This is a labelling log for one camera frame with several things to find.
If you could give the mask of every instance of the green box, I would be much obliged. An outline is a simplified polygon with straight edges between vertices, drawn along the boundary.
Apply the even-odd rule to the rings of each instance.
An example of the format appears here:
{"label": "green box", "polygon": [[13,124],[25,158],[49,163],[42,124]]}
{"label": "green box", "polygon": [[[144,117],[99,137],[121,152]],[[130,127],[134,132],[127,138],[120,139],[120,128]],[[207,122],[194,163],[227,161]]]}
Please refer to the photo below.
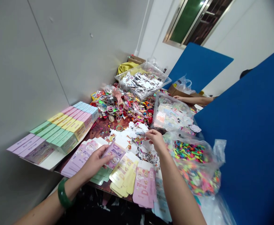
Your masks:
{"label": "green box", "polygon": [[43,124],[39,125],[38,127],[34,128],[33,130],[30,131],[30,133],[37,135],[41,131],[43,131],[45,128],[47,128],[49,125],[52,123],[50,121],[46,121]]}
{"label": "green box", "polygon": [[58,130],[60,130],[60,126],[56,126],[54,129],[52,129],[50,132],[48,132],[46,135],[44,135],[43,139],[48,139],[50,136],[52,136],[54,133],[56,133]]}
{"label": "green box", "polygon": [[73,132],[69,132],[61,141],[57,144],[57,150],[63,154],[68,154],[73,150],[75,145],[78,143],[77,138]]}
{"label": "green box", "polygon": [[39,137],[43,137],[47,133],[49,133],[52,129],[54,129],[57,125],[56,124],[51,124],[47,128],[45,128],[43,131],[37,134]]}
{"label": "green box", "polygon": [[65,130],[64,129],[62,129],[61,127],[59,127],[60,129],[56,132],[56,133],[54,133],[52,136],[50,136],[46,141],[48,142],[48,143],[51,143],[56,137],[58,137],[60,134],[62,134]]}
{"label": "green box", "polygon": [[63,131],[58,137],[56,137],[51,144],[57,146],[58,142],[61,141],[62,138],[64,138],[65,135],[67,135],[69,131],[65,130]]}

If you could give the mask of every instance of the plastic storage box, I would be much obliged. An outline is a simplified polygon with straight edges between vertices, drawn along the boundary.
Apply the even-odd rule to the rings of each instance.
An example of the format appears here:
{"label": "plastic storage box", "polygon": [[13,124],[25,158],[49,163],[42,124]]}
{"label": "plastic storage box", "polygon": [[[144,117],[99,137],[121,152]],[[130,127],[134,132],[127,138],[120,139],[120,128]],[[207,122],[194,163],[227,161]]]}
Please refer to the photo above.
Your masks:
{"label": "plastic storage box", "polygon": [[[141,74],[148,74],[150,76],[154,75],[154,77],[157,80],[160,80],[163,82],[159,87],[155,88],[154,90],[144,90],[143,92],[137,92],[134,90],[133,87],[127,87],[122,81],[122,79],[127,75],[127,73],[130,72],[131,76],[134,76],[136,73],[140,72]],[[147,98],[148,96],[153,95],[157,92],[157,90],[161,89],[166,84],[170,83],[172,80],[168,77],[168,75],[164,74],[161,70],[159,70],[157,67],[155,67],[152,63],[143,63],[137,67],[134,67],[126,72],[123,72],[117,76],[115,76],[116,80],[119,81],[120,88],[124,91],[135,94],[140,100],[143,100]]]}

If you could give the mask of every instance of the window frame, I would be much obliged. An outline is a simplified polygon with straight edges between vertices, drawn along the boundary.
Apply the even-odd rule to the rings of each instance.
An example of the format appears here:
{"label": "window frame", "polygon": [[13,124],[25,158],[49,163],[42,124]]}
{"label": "window frame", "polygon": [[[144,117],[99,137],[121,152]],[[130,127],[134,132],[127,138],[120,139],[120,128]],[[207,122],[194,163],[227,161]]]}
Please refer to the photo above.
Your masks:
{"label": "window frame", "polygon": [[[208,10],[208,8],[209,8],[209,6],[210,6],[210,4],[213,0],[203,0],[205,2],[203,4],[202,8],[200,9],[199,13],[197,14],[195,20],[193,21],[193,23],[192,23],[190,29],[188,30],[187,34],[185,35],[185,38],[183,39],[183,41],[181,43],[177,43],[177,42],[171,41],[170,38],[171,38],[171,35],[172,35],[172,33],[175,29],[175,26],[178,23],[178,20],[180,19],[181,15],[182,15],[182,12],[183,12],[186,4],[187,4],[187,1],[188,0],[181,0],[180,4],[177,7],[176,13],[174,14],[174,16],[171,20],[171,23],[168,27],[168,30],[167,30],[166,35],[165,35],[164,40],[163,40],[163,43],[174,46],[174,47],[177,47],[177,48],[180,48],[180,49],[183,49],[183,50],[186,48],[186,45],[184,45],[184,42],[186,41],[186,39],[189,40],[191,38],[193,32],[195,31],[194,28],[196,28],[197,25],[200,23],[200,19],[199,19],[200,16],[203,16],[207,12],[207,10]],[[226,8],[226,10],[223,12],[221,17],[219,18],[219,20],[215,24],[215,26],[212,28],[212,30],[207,35],[206,39],[202,42],[201,46],[203,46],[207,42],[209,37],[212,35],[214,30],[216,29],[216,27],[218,26],[218,24],[220,23],[220,21],[222,20],[224,15],[229,11],[229,9],[231,8],[231,6],[234,2],[235,2],[235,0],[232,0],[232,2],[229,4],[229,6]]]}

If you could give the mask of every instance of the white wall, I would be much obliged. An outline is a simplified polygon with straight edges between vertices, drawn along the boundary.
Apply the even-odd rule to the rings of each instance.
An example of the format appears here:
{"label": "white wall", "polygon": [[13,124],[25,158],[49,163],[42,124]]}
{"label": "white wall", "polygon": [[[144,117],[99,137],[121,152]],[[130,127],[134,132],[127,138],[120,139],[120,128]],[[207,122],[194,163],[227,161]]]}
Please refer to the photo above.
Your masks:
{"label": "white wall", "polygon": [[215,96],[237,82],[242,71],[274,53],[274,1],[256,0],[214,50],[234,58],[204,88],[206,94]]}
{"label": "white wall", "polygon": [[70,104],[90,101],[134,54],[153,0],[29,0]]}
{"label": "white wall", "polygon": [[60,175],[5,149],[68,102],[27,1],[0,1],[0,224],[38,204]]}
{"label": "white wall", "polygon": [[[139,56],[145,59],[156,57],[161,67],[168,66],[167,73],[183,52],[163,43],[179,3],[180,0],[154,1],[139,52]],[[257,66],[274,52],[274,1],[235,0],[204,47],[234,58],[204,88],[208,95],[219,95],[239,79],[242,71]]]}

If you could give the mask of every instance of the window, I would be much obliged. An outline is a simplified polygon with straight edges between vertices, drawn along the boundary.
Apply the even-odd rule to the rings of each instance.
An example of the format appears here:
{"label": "window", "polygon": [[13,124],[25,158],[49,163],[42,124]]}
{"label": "window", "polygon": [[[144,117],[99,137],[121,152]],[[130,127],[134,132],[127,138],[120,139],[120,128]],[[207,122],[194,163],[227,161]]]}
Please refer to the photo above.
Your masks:
{"label": "window", "polygon": [[234,0],[182,0],[164,43],[184,49],[189,42],[204,45]]}

